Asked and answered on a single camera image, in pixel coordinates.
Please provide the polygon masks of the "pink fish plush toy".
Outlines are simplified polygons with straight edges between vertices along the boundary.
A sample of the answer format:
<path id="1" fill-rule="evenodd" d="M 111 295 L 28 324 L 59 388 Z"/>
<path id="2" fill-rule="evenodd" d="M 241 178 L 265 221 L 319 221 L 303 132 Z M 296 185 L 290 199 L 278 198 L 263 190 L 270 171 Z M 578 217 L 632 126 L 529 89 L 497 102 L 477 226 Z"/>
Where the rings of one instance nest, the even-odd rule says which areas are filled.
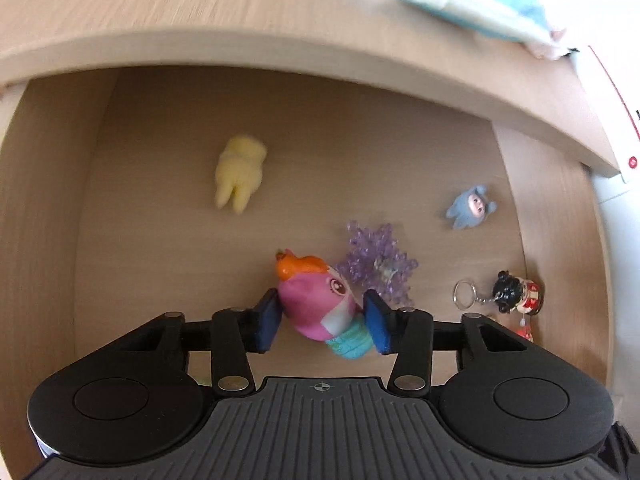
<path id="1" fill-rule="evenodd" d="M 346 280 L 316 256 L 276 255 L 278 295 L 284 315 L 303 336 L 356 360 L 373 347 L 363 308 Z"/>

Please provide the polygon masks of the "purple crystal bead cluster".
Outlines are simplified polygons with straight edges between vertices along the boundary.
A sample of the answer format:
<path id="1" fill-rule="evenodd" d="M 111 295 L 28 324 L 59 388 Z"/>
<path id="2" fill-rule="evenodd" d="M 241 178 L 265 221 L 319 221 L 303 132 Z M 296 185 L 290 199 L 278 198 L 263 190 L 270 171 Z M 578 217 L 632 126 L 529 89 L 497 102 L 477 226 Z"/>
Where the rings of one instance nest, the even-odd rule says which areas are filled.
<path id="1" fill-rule="evenodd" d="M 351 221 L 346 230 L 348 252 L 336 266 L 341 276 L 363 292 L 375 290 L 390 306 L 411 308 L 409 278 L 419 263 L 399 248 L 392 225 L 371 229 Z"/>

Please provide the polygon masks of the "blue hooded doll figure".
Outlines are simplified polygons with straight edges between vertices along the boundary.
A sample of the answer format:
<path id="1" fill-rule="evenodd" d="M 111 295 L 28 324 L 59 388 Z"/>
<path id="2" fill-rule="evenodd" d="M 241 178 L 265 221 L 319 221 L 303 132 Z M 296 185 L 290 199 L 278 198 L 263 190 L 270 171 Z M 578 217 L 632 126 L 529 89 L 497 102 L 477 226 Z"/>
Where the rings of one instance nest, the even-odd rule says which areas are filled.
<path id="1" fill-rule="evenodd" d="M 497 210 L 497 203 L 488 200 L 485 185 L 475 185 L 458 195 L 446 211 L 454 230 L 475 228 Z"/>

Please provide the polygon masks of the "yellow plush toy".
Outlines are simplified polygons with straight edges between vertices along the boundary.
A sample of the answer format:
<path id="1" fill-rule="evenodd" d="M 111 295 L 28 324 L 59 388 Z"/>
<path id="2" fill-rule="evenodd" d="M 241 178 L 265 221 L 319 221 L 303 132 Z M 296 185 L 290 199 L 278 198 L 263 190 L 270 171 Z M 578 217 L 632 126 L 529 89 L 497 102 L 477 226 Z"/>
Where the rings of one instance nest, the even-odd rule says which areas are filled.
<path id="1" fill-rule="evenodd" d="M 218 209 L 230 203 L 236 214 L 242 214 L 262 184 L 262 165 L 267 153 L 265 144 L 254 136 L 232 136 L 219 155 L 215 170 Z"/>

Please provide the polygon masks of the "black-haired doll keychain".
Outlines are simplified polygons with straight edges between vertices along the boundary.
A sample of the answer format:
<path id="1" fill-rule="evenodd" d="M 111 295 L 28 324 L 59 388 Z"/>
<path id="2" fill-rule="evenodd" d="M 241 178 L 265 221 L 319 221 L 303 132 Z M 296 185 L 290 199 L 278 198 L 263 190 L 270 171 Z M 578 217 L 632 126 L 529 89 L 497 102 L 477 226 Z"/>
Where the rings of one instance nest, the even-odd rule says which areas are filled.
<path id="1" fill-rule="evenodd" d="M 536 282 L 502 270 L 489 295 L 481 294 L 471 280 L 457 281 L 452 290 L 452 302 L 461 311 L 469 310 L 476 304 L 492 304 L 499 313 L 517 313 L 520 325 L 516 333 L 533 342 L 534 334 L 529 319 L 538 315 L 544 306 L 544 291 Z"/>

